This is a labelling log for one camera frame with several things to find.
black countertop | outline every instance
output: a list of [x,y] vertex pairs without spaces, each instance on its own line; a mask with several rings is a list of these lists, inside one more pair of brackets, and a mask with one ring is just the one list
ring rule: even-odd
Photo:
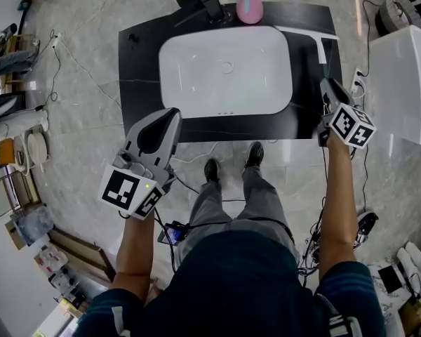
[[[161,99],[158,53],[171,37],[225,27],[245,26],[226,4],[229,17],[211,23],[205,13],[185,19],[184,9],[119,33],[120,96],[125,133],[151,112],[165,108]],[[281,25],[335,34],[327,6],[264,2],[264,16],[257,25]],[[313,38],[285,32],[290,53],[293,96],[276,114],[183,119],[180,142],[313,138],[323,111],[319,90],[325,72],[318,61]],[[323,39],[327,75],[342,81],[338,44]]]

pink spray bottle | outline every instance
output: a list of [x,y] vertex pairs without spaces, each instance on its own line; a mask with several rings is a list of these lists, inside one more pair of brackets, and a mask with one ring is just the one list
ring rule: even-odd
[[237,16],[246,24],[255,24],[262,19],[264,6],[262,0],[238,0]]

hand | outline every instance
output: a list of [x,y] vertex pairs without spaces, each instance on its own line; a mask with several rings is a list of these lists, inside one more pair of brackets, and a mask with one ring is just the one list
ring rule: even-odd
[[330,130],[326,146],[328,147],[329,152],[346,152],[349,154],[349,146],[345,145],[338,135],[332,130]]

gray tile floor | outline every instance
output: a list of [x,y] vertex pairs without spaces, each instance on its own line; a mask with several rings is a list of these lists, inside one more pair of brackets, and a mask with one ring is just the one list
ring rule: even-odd
[[[222,3],[236,0],[221,0]],[[265,0],[297,1],[330,7],[339,47],[345,86],[356,66],[366,68],[366,30],[364,14],[359,35],[354,0]],[[372,0],[380,3],[383,0]],[[50,30],[64,32],[67,50],[60,46],[61,70],[56,77],[58,99],[49,102],[51,127],[47,134],[52,161],[45,173],[34,171],[41,198],[53,212],[56,225],[116,253],[123,231],[118,214],[97,201],[97,188],[105,164],[124,141],[119,103],[118,32],[140,22],[172,13],[175,0],[37,0],[27,16],[25,32],[33,32],[46,43]],[[374,14],[367,6],[370,15]],[[372,28],[371,38],[377,37]],[[48,95],[57,69],[54,52],[48,49],[27,82],[35,81],[29,92],[31,106],[42,103]],[[373,114],[373,98],[366,95],[367,110]],[[390,137],[377,133],[368,154],[367,207],[380,217],[368,243],[357,255],[365,261],[395,253],[411,239],[421,246],[421,146],[398,138],[389,148]],[[298,245],[308,237],[309,228],[319,216],[326,181],[322,151],[315,140],[280,140],[264,142],[265,162],[262,172],[276,186],[288,222]],[[223,195],[242,197],[241,169],[243,153],[249,142],[221,142],[211,156],[223,167]],[[182,144],[178,159],[189,161],[211,150],[214,143]],[[363,208],[362,185],[365,179],[364,153],[354,159],[356,203]],[[203,166],[207,157],[191,164],[173,160],[180,178],[198,188],[204,182]],[[159,212],[164,222],[187,221],[194,193],[175,183],[161,202]],[[241,202],[225,203],[236,216]],[[155,244],[153,275],[168,283],[171,277],[168,247]]]

white sink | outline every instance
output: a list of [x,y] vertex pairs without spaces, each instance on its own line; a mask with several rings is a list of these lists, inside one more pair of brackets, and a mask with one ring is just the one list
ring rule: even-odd
[[162,101],[184,118],[275,114],[293,94],[285,36],[234,27],[173,37],[159,51]]

